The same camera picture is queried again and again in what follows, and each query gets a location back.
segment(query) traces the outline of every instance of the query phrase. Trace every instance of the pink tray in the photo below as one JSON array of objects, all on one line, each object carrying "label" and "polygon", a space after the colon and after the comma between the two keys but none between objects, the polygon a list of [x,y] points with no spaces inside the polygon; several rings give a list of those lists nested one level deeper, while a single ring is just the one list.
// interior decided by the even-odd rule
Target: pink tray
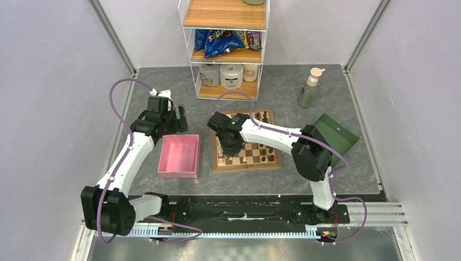
[{"label": "pink tray", "polygon": [[158,172],[164,178],[198,178],[199,155],[198,135],[166,135]]}]

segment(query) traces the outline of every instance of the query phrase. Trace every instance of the toilet paper roll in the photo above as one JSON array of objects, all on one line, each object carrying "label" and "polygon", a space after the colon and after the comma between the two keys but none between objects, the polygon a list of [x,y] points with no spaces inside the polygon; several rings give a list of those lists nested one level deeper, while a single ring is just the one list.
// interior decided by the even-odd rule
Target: toilet paper roll
[{"label": "toilet paper roll", "polygon": [[207,86],[217,86],[219,84],[219,64],[205,64],[200,67],[200,79]]},{"label": "toilet paper roll", "polygon": [[226,89],[237,89],[244,81],[244,67],[241,64],[222,64],[221,85]]},{"label": "toilet paper roll", "polygon": [[258,65],[257,64],[244,64],[244,80],[252,82],[258,78]]}]

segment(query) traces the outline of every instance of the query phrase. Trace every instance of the floor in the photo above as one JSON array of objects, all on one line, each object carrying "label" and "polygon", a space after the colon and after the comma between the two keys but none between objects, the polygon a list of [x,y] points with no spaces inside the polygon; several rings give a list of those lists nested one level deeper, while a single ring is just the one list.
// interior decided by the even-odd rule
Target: floor
[{"label": "floor", "polygon": [[[297,97],[309,76],[311,65],[264,66],[259,100],[256,108],[271,108],[276,124],[290,128],[302,128],[314,123],[327,113],[360,141],[349,151],[346,159],[350,167],[334,177],[338,194],[379,193],[370,156],[363,140],[356,110],[340,65],[316,65],[325,68],[319,81],[319,94],[314,105],[304,109]],[[255,170],[213,173],[211,170],[211,138],[207,127],[215,100],[197,99],[189,67],[145,68],[138,79],[157,90],[170,89],[175,104],[184,104],[189,124],[189,134],[200,136],[201,158],[198,179],[166,179],[157,173],[161,142],[147,156],[133,180],[130,194],[142,195],[152,191],[168,195],[261,195],[261,194],[312,194],[312,190],[295,168],[292,157],[282,153],[283,166],[278,170]],[[147,108],[149,92],[136,84],[130,99],[127,121],[133,122]],[[218,110],[248,109],[244,101],[221,101]],[[126,140],[127,132],[122,134]]]},{"label": "floor", "polygon": [[[355,232],[339,228],[340,238]],[[109,246],[94,238],[90,260],[402,260],[392,227],[366,227],[359,237],[334,247],[308,239],[196,239],[156,245],[146,238],[116,237]]]}]

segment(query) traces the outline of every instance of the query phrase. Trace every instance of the shelf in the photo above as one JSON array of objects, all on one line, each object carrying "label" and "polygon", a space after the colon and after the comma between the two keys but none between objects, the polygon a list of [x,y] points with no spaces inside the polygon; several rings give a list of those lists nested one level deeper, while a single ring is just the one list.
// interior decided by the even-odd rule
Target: shelf
[{"label": "shelf", "polygon": [[184,27],[266,29],[266,4],[242,0],[190,0]]},{"label": "shelf", "polygon": [[262,51],[255,52],[250,49],[232,51],[218,57],[204,58],[205,50],[194,52],[191,61],[194,63],[251,63],[260,64],[262,61]]},{"label": "shelf", "polygon": [[[248,94],[251,99],[255,100],[258,97],[258,80],[254,80],[252,82],[244,81],[242,86],[238,89],[234,89],[235,91],[241,91]],[[204,84],[200,87],[200,92],[198,93],[198,98],[209,98],[209,99],[217,99],[221,94],[233,91],[224,88],[221,84],[218,86],[206,86]],[[240,94],[229,94],[223,97],[223,99],[227,100],[248,100],[247,97],[240,95]]]}]

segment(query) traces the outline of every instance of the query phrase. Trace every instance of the green tray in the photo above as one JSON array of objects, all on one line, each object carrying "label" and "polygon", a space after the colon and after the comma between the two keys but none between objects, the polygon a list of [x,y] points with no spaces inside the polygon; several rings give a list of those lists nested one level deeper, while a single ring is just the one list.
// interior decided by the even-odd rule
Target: green tray
[{"label": "green tray", "polygon": [[[339,152],[342,156],[345,156],[357,141],[360,140],[359,137],[325,113],[315,121],[314,126],[319,130],[331,148]],[[339,161],[338,157],[333,156],[332,166],[335,167]]]}]

